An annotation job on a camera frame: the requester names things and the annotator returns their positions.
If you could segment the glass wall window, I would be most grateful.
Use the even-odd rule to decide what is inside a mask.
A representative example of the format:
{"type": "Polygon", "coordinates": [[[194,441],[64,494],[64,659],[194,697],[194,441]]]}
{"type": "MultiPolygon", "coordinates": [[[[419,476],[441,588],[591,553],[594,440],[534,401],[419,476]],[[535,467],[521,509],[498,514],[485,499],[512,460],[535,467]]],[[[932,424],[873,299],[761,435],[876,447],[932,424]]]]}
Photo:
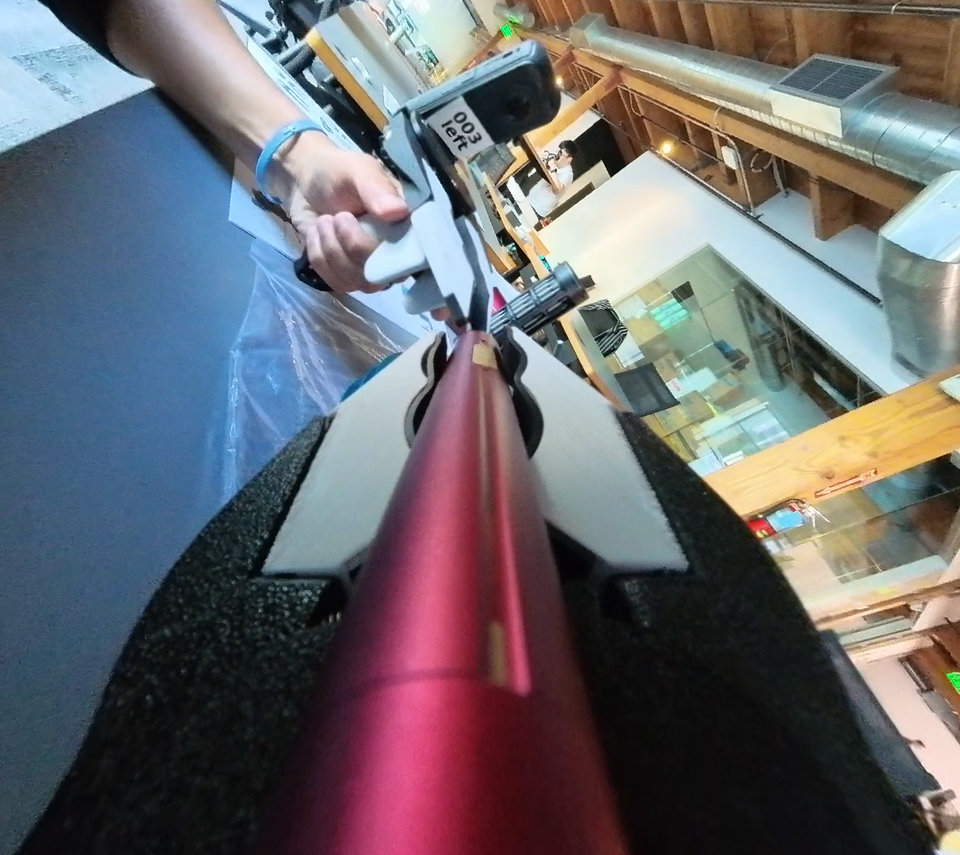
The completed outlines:
{"type": "MultiPolygon", "coordinates": [[[[606,357],[614,373],[654,364],[678,405],[647,416],[706,476],[877,401],[882,392],[709,246],[608,300],[629,334],[606,357]]],[[[814,550],[840,583],[937,559],[958,545],[958,467],[942,456],[763,517],[785,562],[814,550]]]]}

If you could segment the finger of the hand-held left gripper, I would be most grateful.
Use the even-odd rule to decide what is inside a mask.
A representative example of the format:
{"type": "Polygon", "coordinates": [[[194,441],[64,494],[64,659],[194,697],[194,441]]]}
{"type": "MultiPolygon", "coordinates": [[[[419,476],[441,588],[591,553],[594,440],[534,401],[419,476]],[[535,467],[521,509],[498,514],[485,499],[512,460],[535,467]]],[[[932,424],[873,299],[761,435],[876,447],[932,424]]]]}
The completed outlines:
{"type": "Polygon", "coordinates": [[[414,211],[413,233],[425,260],[425,268],[415,273],[413,314],[445,309],[451,324],[469,325],[472,267],[442,190],[434,190],[433,197],[414,211]]]}
{"type": "Polygon", "coordinates": [[[484,247],[483,240],[474,225],[457,225],[457,232],[466,258],[471,292],[467,321],[475,331],[505,331],[513,323],[508,306],[519,297],[519,292],[494,269],[484,247]],[[493,317],[489,315],[489,291],[501,287],[510,301],[493,317]]]}

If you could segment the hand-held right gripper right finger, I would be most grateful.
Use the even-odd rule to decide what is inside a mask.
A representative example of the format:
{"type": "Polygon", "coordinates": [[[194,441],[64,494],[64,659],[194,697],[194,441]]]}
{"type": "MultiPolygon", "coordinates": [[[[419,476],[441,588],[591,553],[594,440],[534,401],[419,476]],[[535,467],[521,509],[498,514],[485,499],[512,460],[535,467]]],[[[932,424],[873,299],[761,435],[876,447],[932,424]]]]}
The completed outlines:
{"type": "Polygon", "coordinates": [[[505,335],[501,345],[542,423],[531,464],[546,521],[607,573],[687,572],[619,410],[531,337],[505,335]]]}

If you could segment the blue wristband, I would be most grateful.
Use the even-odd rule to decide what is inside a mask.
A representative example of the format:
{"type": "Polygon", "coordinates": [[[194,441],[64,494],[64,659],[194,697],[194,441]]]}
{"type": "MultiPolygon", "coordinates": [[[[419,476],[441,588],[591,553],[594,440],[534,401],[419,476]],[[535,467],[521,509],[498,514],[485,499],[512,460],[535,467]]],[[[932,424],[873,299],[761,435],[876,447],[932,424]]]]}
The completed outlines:
{"type": "Polygon", "coordinates": [[[282,209],[282,198],[270,190],[269,177],[271,165],[279,152],[291,141],[306,132],[325,134],[326,130],[316,120],[309,117],[294,120],[273,132],[265,141],[253,169],[255,192],[265,205],[282,209]]]}

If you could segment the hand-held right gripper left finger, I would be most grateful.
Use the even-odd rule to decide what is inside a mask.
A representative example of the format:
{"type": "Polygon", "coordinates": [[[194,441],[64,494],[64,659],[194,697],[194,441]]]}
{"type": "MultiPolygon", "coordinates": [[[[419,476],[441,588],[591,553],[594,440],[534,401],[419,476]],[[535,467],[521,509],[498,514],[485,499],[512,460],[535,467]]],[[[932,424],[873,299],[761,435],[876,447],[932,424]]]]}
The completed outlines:
{"type": "Polygon", "coordinates": [[[426,336],[346,397],[296,491],[261,573],[338,577],[375,538],[402,475],[411,442],[411,407],[428,386],[426,336]]]}

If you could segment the metal vent grille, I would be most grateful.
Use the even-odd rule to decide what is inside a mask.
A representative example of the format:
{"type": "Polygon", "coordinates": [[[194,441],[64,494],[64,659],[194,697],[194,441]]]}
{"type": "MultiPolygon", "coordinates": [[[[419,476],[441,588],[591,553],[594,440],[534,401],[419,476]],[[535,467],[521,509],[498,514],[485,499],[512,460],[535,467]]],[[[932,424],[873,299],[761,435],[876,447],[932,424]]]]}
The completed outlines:
{"type": "Polygon", "coordinates": [[[853,118],[896,89],[900,67],[814,54],[768,89],[774,117],[842,137],[853,118]]]}

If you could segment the clear plastic bag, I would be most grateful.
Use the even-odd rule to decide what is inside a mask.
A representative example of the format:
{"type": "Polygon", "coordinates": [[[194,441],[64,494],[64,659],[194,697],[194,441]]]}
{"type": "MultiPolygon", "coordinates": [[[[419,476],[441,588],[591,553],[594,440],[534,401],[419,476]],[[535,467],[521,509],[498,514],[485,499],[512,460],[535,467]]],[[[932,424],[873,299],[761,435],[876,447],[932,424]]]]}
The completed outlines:
{"type": "Polygon", "coordinates": [[[335,295],[298,281],[293,261],[262,240],[250,245],[253,285],[229,353],[227,414],[293,433],[332,411],[377,362],[414,345],[429,328],[397,324],[386,295],[335,295]]]}

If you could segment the red metal tube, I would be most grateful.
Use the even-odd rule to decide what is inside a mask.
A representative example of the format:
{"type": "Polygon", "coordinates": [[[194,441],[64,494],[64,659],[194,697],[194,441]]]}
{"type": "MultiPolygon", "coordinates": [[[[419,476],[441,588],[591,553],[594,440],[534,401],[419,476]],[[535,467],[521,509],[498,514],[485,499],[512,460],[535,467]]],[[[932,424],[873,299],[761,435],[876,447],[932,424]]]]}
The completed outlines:
{"type": "Polygon", "coordinates": [[[485,334],[438,380],[253,851],[629,851],[485,334]]]}

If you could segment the large silver duct box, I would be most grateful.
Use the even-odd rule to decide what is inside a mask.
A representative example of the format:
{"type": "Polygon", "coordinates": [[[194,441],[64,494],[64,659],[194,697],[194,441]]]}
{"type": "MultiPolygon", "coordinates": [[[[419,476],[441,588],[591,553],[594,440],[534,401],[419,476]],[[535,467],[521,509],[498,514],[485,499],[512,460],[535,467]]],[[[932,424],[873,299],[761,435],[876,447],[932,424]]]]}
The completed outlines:
{"type": "Polygon", "coordinates": [[[895,362],[921,378],[959,363],[959,172],[937,177],[878,234],[895,362]]]}

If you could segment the person's left forearm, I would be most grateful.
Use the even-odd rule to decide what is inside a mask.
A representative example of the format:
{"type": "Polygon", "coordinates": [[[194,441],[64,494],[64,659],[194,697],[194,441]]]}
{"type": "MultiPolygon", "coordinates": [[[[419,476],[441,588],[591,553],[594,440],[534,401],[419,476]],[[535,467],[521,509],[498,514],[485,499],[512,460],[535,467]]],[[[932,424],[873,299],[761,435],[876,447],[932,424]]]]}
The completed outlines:
{"type": "MultiPolygon", "coordinates": [[[[252,169],[275,131],[304,119],[217,0],[39,1],[99,54],[153,83],[252,169]]],[[[282,179],[277,153],[269,184],[281,199],[282,179]]]]}

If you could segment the person's left hand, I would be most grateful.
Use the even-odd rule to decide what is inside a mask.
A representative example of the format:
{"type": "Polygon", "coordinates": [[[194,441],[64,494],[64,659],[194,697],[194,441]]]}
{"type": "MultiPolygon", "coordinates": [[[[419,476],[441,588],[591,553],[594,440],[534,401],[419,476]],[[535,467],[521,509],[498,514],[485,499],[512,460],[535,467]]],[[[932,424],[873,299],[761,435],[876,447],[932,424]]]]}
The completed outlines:
{"type": "Polygon", "coordinates": [[[382,291],[365,276],[378,240],[361,220],[406,219],[400,185],[373,156],[343,150],[318,131],[295,135],[278,160],[281,197],[310,268],[337,294],[382,291]]]}

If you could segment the silver air duct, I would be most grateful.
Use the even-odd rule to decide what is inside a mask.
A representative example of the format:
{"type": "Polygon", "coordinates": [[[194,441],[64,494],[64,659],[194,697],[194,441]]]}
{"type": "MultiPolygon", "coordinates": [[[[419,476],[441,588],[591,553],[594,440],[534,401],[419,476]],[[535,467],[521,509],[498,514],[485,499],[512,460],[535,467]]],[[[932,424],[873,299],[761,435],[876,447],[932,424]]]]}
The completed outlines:
{"type": "Polygon", "coordinates": [[[770,85],[792,69],[611,26],[587,14],[568,33],[576,47],[681,91],[918,184],[959,169],[959,113],[954,105],[894,91],[856,114],[842,137],[775,117],[770,85]]]}

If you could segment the black ribbed grip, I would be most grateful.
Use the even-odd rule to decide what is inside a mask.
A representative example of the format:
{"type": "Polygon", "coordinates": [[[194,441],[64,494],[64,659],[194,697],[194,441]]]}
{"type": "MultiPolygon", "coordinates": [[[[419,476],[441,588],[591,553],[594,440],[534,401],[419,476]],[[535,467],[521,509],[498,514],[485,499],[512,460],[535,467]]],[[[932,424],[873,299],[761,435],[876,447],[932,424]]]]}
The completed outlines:
{"type": "Polygon", "coordinates": [[[533,336],[585,302],[595,287],[590,275],[580,276],[569,262],[561,262],[519,292],[490,316],[488,333],[495,339],[511,329],[533,336]]]}

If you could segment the black mesh office chair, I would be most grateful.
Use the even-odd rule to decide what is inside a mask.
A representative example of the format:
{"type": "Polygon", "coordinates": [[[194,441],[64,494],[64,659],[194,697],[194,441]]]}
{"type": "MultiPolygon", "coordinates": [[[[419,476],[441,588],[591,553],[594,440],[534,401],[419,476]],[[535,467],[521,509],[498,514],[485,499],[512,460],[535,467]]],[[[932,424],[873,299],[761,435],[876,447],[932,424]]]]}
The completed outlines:
{"type": "Polygon", "coordinates": [[[630,410],[639,417],[649,417],[679,405],[654,363],[645,361],[614,373],[630,410]]]}

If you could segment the white paper sheet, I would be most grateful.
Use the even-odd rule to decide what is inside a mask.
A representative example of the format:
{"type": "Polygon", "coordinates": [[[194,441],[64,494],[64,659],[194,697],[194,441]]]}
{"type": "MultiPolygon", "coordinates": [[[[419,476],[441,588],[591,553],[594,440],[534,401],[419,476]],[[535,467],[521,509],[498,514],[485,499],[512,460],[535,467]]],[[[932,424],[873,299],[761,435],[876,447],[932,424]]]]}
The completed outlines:
{"type": "Polygon", "coordinates": [[[281,216],[260,207],[247,187],[235,179],[230,185],[227,214],[232,225],[290,261],[297,260],[304,251],[293,226],[281,216]]]}

